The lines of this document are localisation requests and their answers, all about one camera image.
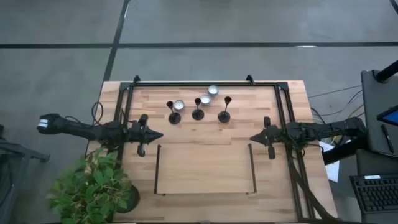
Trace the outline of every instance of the black floor stripe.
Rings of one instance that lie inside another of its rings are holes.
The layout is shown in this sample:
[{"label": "black floor stripe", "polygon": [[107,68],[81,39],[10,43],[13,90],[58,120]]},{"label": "black floor stripe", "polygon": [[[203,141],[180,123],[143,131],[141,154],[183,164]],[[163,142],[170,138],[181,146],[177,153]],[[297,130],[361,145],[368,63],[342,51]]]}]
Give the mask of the black floor stripe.
[{"label": "black floor stripe", "polygon": [[118,51],[118,45],[120,41],[120,36],[122,35],[124,20],[127,12],[127,8],[129,7],[130,0],[124,0],[122,11],[120,12],[118,27],[116,28],[116,33],[113,39],[113,46],[111,49],[111,53],[109,54],[108,63],[106,64],[105,74],[103,81],[109,81],[111,78],[112,68],[114,59],[116,57],[116,52]]},{"label": "black floor stripe", "polygon": [[0,49],[105,49],[113,44],[0,44]]},{"label": "black floor stripe", "polygon": [[398,14],[398,3],[397,0],[390,0],[392,7],[394,8],[394,10],[396,11],[396,13]]},{"label": "black floor stripe", "polygon": [[398,47],[398,42],[202,42],[202,43],[123,43],[119,48],[178,49],[227,47]]},{"label": "black floor stripe", "polygon": [[[120,40],[121,29],[115,35]],[[398,47],[397,42],[197,42],[197,43],[121,43],[115,44],[0,44],[0,49],[185,49],[228,47]]]}]

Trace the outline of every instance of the tea light candle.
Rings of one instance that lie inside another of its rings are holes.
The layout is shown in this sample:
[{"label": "tea light candle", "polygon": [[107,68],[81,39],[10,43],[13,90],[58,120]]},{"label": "tea light candle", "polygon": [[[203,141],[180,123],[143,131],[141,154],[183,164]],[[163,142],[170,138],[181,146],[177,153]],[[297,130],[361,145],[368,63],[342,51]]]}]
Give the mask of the tea light candle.
[{"label": "tea light candle", "polygon": [[218,94],[218,87],[215,85],[211,85],[209,86],[208,92],[210,96],[214,97]]},{"label": "tea light candle", "polygon": [[185,108],[185,103],[182,100],[176,100],[173,107],[176,111],[182,111]]},{"label": "tea light candle", "polygon": [[210,99],[210,96],[209,95],[202,95],[201,97],[200,97],[200,100],[201,100],[201,104],[203,105],[203,106],[209,106],[210,105],[210,103],[211,103],[211,99]]}]

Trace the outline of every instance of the green leaves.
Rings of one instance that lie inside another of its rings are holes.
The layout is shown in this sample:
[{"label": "green leaves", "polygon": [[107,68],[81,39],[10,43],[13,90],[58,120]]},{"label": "green leaves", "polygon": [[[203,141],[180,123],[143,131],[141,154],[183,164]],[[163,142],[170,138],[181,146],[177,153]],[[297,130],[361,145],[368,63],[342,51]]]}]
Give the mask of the green leaves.
[{"label": "green leaves", "polygon": [[90,215],[90,219],[93,223],[105,223],[105,219],[101,214],[92,214]]},{"label": "green leaves", "polygon": [[106,223],[116,208],[127,209],[131,181],[114,168],[116,156],[98,149],[54,182],[47,199],[62,224]]},{"label": "green leaves", "polygon": [[64,218],[61,220],[62,224],[76,224],[76,221],[72,218]]},{"label": "green leaves", "polygon": [[101,171],[99,170],[94,170],[94,179],[99,185],[104,185],[105,184],[105,179],[104,176],[102,175]]},{"label": "green leaves", "polygon": [[104,216],[108,216],[109,211],[111,210],[111,204],[110,203],[106,203],[104,204],[101,209],[100,212],[102,215]]},{"label": "green leaves", "polygon": [[110,167],[106,167],[105,174],[109,177],[113,177],[113,170]]},{"label": "green leaves", "polygon": [[98,187],[95,186],[95,185],[90,185],[90,186],[88,186],[88,188],[87,188],[87,190],[86,190],[86,194],[85,194],[85,197],[86,197],[86,201],[87,201],[87,202],[89,202],[89,201],[91,201],[91,200],[94,199],[94,191],[95,191],[97,188],[98,188]]},{"label": "green leaves", "polygon": [[125,200],[119,200],[118,205],[121,208],[127,209],[127,202]]},{"label": "green leaves", "polygon": [[61,191],[61,183],[59,182],[59,180],[56,180],[56,181],[54,182],[54,189],[55,189],[57,192],[60,192],[60,191]]}]

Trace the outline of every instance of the wooden tabletop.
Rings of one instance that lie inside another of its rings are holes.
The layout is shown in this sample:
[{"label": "wooden tabletop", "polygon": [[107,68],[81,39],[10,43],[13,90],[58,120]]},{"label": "wooden tabletop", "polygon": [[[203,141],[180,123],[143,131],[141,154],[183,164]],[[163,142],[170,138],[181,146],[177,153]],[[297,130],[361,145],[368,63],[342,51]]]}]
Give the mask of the wooden tabletop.
[{"label": "wooden tabletop", "polygon": [[[287,81],[296,121],[313,122],[303,81]],[[104,82],[100,102],[104,106],[101,123],[113,120],[120,82]],[[145,146],[146,156],[136,153],[137,144],[124,147],[122,167],[139,189],[141,201],[127,214],[116,214],[115,222],[294,222],[297,220],[285,149],[275,145],[276,158],[268,159],[264,146],[249,137],[259,133],[263,117],[280,126],[271,87],[220,87],[201,121],[192,118],[194,99],[206,93],[203,87],[135,87],[129,119],[148,114],[148,126],[164,136]],[[229,123],[218,121],[230,96]],[[181,122],[168,121],[166,102],[183,100]],[[289,121],[282,95],[285,118]],[[257,193],[253,191],[248,144],[252,144]],[[159,178],[155,187],[157,145],[160,144]],[[88,152],[99,147],[90,142]],[[336,217],[320,149],[310,146],[304,157],[312,192]]]}]

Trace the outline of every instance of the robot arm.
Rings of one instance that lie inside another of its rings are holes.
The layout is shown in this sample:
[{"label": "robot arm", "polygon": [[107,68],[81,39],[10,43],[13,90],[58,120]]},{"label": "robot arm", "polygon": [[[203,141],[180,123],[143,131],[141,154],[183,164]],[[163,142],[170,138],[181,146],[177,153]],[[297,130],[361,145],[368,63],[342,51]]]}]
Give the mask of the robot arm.
[{"label": "robot arm", "polygon": [[162,133],[153,131],[147,126],[148,115],[141,115],[139,121],[132,121],[131,127],[123,128],[118,121],[108,122],[102,125],[90,125],[70,121],[61,117],[59,114],[45,114],[40,116],[40,122],[37,130],[42,134],[71,134],[73,136],[83,137],[89,141],[98,141],[104,147],[110,149],[116,148],[124,142],[139,142],[137,153],[145,156],[143,144],[161,138]]},{"label": "robot arm", "polygon": [[250,140],[268,146],[269,159],[275,158],[273,143],[284,142],[304,147],[310,141],[321,140],[333,136],[360,136],[366,134],[366,128],[359,118],[349,118],[344,121],[315,124],[290,122],[286,129],[279,129],[276,125],[271,125],[269,117],[264,117],[264,129]]}]

